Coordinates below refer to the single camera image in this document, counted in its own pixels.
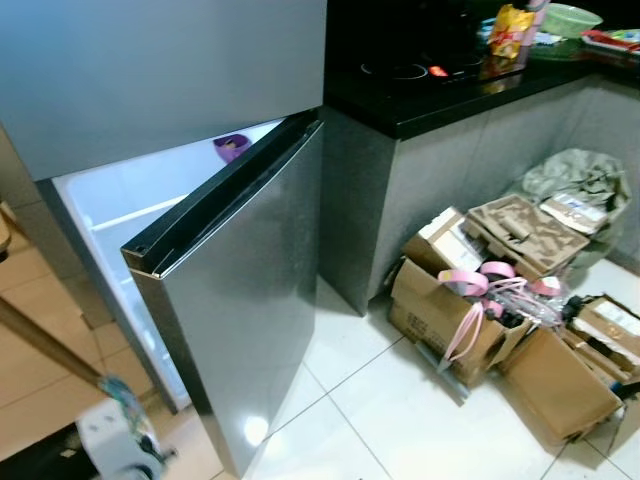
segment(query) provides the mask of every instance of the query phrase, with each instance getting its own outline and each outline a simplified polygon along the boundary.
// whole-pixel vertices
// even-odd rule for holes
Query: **white tile floor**
[[[607,261],[577,289],[601,291],[640,311],[639,279]],[[632,402],[622,424],[613,419],[587,441],[544,448],[499,382],[488,380],[457,406],[387,323],[385,302],[360,318],[320,281],[305,365],[246,478],[640,480],[640,402]],[[164,418],[163,442],[182,453],[167,480],[231,478],[192,411]]]

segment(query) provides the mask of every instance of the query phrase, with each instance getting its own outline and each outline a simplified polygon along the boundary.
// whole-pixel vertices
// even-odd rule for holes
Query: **floor tile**
[[[173,415],[158,391],[154,391],[148,396],[146,395],[140,403],[149,420],[151,420],[151,424],[158,438],[162,438],[167,432],[170,432],[174,426],[173,422],[178,419],[183,411],[186,411],[183,410],[177,415]]]
[[[67,278],[84,270],[76,250],[51,215],[44,200],[15,208],[14,212],[20,226],[60,278]]]
[[[569,444],[542,480],[628,480],[586,442]]]
[[[376,299],[362,318],[322,279],[318,279],[316,328],[305,364],[329,391],[397,341],[387,321],[388,301]]]
[[[93,334],[98,342],[100,353],[103,357],[108,357],[129,346],[129,342],[122,334],[117,323],[112,322],[102,325],[93,330]]]
[[[223,473],[216,480],[231,480]],[[273,435],[246,480],[389,480],[325,397]]]
[[[104,363],[107,372],[119,376],[136,395],[142,395],[153,388],[147,372],[130,348],[106,357]]]
[[[0,459],[73,423],[82,412],[104,398],[96,388],[68,376],[0,408]]]
[[[40,200],[35,183],[29,177],[24,163],[18,157],[9,137],[0,127],[0,192],[13,207]]]
[[[462,406],[441,385],[403,339],[330,396],[397,480],[538,480],[551,465],[559,448],[545,450],[492,382]]]
[[[587,441],[633,480],[640,480],[640,400],[628,402],[608,422],[591,432]]]
[[[111,312],[87,273],[67,277],[62,283],[82,310],[87,325],[98,328],[113,323]]]
[[[15,231],[7,250],[9,257],[0,263],[0,291],[51,273],[40,252]]]
[[[269,435],[280,430],[293,418],[320,400],[323,395],[325,392],[318,381],[313,378],[306,366],[301,365],[280,411],[271,423]]]
[[[163,449],[174,448],[163,480],[210,480],[222,471],[222,463],[193,408],[173,417],[171,429],[158,435]]]
[[[609,260],[600,260],[574,283],[576,295],[606,293],[640,314],[640,278]]]
[[[0,408],[51,385],[69,372],[0,325]]]

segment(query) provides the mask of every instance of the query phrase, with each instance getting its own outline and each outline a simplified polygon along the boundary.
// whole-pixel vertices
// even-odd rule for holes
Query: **printed label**
[[[625,312],[617,305],[611,302],[603,302],[595,308],[595,311],[631,335],[640,337],[640,320],[630,313]]]
[[[578,200],[577,198],[572,197],[571,195],[568,195],[566,193],[554,195],[553,199],[556,202],[571,207],[577,213],[579,213],[580,215],[584,215],[588,220],[594,223],[600,222],[607,216],[607,214],[599,208],[592,207],[591,205],[584,203],[581,200]]]
[[[482,264],[480,254],[471,245],[461,241],[452,231],[445,232],[433,245],[459,270],[475,272]]]

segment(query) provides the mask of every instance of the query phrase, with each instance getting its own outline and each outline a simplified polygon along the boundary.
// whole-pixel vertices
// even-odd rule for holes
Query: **gray cabinet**
[[[420,227],[450,205],[466,211],[500,196],[531,167],[570,147],[623,160],[637,198],[638,100],[638,90],[592,76],[406,141],[326,108],[321,274],[364,314]],[[637,200],[630,210],[614,257],[637,261]]]

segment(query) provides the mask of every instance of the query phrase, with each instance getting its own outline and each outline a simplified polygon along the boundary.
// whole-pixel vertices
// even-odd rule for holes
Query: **red indicator light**
[[[434,77],[448,77],[449,74],[442,68],[437,65],[433,67],[429,67],[429,73]]]

